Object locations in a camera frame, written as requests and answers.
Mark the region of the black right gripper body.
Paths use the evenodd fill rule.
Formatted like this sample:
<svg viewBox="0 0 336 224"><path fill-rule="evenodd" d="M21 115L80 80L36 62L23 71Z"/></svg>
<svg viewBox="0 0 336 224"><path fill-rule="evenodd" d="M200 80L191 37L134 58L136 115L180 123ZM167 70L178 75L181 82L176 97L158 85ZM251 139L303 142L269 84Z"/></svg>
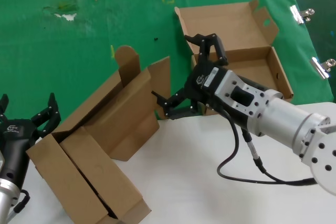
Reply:
<svg viewBox="0 0 336 224"><path fill-rule="evenodd" d="M206 61L194 67L184 89L187 98L209 105L222 116L229 115L244 130L257 136L264 135L261 130L253 130L248 125L261 119L261 112L257 109L264 98L263 85Z"/></svg>

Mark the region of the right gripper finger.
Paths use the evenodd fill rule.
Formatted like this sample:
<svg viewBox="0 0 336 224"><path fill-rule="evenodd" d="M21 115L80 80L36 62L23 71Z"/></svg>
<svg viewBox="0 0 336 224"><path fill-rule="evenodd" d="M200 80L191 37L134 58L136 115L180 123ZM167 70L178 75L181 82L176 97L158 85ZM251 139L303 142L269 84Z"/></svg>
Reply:
<svg viewBox="0 0 336 224"><path fill-rule="evenodd" d="M217 55L217 61L215 62L219 66L227 66L228 60L226 52L221 39L216 34L210 34L207 36L196 34L194 37L185 35L186 41L193 45L199 46L198 62L204 63L209 60L211 46L214 46Z"/></svg>
<svg viewBox="0 0 336 224"><path fill-rule="evenodd" d="M155 91L152 91L152 94L156 97L157 105L163 109L163 114L168 119L176 120L199 115L199 107L196 100L190 99L190 105L179 108L179 105L187 100L184 88L179 89L168 99Z"/></svg>

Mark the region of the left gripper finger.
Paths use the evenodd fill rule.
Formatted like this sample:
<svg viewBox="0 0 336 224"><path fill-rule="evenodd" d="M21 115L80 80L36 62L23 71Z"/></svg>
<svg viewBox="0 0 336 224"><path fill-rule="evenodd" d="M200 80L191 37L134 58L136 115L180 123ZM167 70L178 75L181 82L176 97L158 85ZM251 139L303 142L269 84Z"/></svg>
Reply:
<svg viewBox="0 0 336 224"><path fill-rule="evenodd" d="M0 100L0 116L1 116L1 122L6 123L8 121L5 111L7 109L7 106L9 104L9 98L7 94L3 94Z"/></svg>
<svg viewBox="0 0 336 224"><path fill-rule="evenodd" d="M57 128L61 122L61 116L54 93L50 94L47 107L34 115L31 121L37 129L38 136L41 138L44 138Z"/></svg>

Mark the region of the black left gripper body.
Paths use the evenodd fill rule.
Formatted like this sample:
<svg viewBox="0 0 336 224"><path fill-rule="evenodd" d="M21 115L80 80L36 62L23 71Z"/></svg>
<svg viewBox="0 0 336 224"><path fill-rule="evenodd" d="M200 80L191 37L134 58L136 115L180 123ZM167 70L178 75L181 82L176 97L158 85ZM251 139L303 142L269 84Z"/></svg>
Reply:
<svg viewBox="0 0 336 224"><path fill-rule="evenodd" d="M22 189L29 165L26 151L37 139L37 127L29 119L1 122L1 153L5 160L1 168L1 179Z"/></svg>

